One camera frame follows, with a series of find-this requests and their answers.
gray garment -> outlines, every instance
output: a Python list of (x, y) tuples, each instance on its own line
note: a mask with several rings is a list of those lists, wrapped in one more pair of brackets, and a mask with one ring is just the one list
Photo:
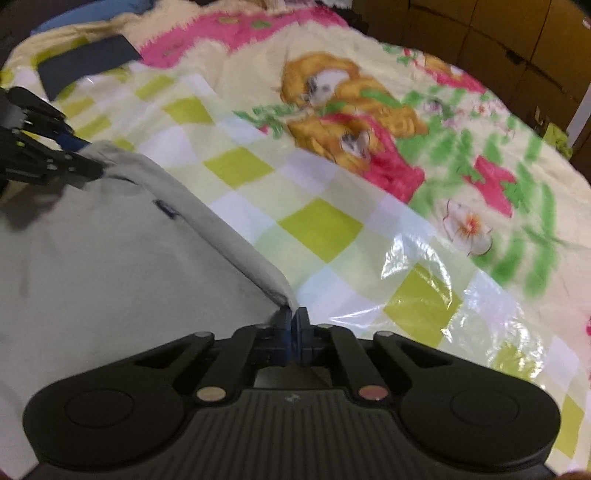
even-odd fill
[(81, 153), (111, 165), (102, 179), (0, 207), (0, 469), (13, 477), (35, 463), (20, 421), (40, 388), (296, 307), (283, 275), (151, 160), (107, 142)]

checkered tablecloth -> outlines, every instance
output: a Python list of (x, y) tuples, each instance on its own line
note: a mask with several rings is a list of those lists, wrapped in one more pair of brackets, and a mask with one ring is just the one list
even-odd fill
[[(12, 84), (43, 94), (33, 69)], [(543, 386), (563, 418), (550, 466), (591, 467), (591, 395), (577, 356), (405, 204), (259, 132), (183, 64), (87, 77), (56, 106), (78, 136), (166, 168), (284, 273), (314, 323), (366, 338), (392, 330)]]

gray fabric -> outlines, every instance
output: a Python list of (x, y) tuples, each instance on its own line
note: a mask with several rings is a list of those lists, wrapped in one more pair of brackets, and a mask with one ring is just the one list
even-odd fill
[(40, 388), (296, 307), (283, 275), (151, 160), (105, 142), (81, 153), (111, 165), (104, 178), (1, 206), (0, 469), (13, 478), (35, 463), (20, 420)]

pink pattern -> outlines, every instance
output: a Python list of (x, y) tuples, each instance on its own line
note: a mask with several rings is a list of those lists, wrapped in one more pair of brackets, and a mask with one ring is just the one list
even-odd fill
[(217, 40), (232, 52), (245, 45), (266, 40), (291, 24), (316, 22), (325, 27), (347, 27), (347, 22), (326, 7), (295, 10), (271, 16), (215, 12), (196, 18), (185, 27), (176, 27), (150, 41), (140, 50), (146, 65), (160, 69), (175, 66), (187, 50), (200, 40)]
[(464, 177), (464, 180), (482, 193), (488, 206), (507, 217), (511, 217), (513, 215), (513, 208), (511, 202), (505, 196), (501, 182), (517, 183), (515, 176), (509, 170), (488, 161), (481, 155), (476, 159), (474, 169), (482, 175), (484, 182), (474, 182), (470, 177)]
[[(324, 116), (323, 120), (347, 123), (353, 118), (355, 118), (353, 115), (334, 113)], [(411, 167), (406, 163), (394, 145), (390, 133), (373, 117), (359, 115), (357, 118), (362, 118), (369, 124), (385, 149), (382, 153), (371, 155), (369, 170), (363, 174), (363, 178), (395, 196), (401, 202), (410, 202), (414, 193), (425, 181), (424, 170), (419, 167)]]
[[(413, 52), (409, 48), (405, 48), (404, 55), (412, 57)], [(413, 63), (419, 70), (422, 70), (431, 76), (438, 85), (445, 85), (452, 88), (463, 88), (468, 90), (468, 92), (480, 93), (481, 95), (486, 92), (486, 87), (466, 72), (462, 72), (459, 76), (451, 76), (447, 73), (428, 69), (424, 65), (421, 65), (417, 59), (414, 59)]]

clothing tag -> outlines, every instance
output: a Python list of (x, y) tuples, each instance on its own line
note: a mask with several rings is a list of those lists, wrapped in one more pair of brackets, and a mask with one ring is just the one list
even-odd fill
[(171, 220), (174, 220), (178, 216), (178, 212), (164, 200), (154, 200), (154, 204), (156, 205), (156, 207), (158, 207), (160, 210), (166, 213), (168, 218), (170, 218)]

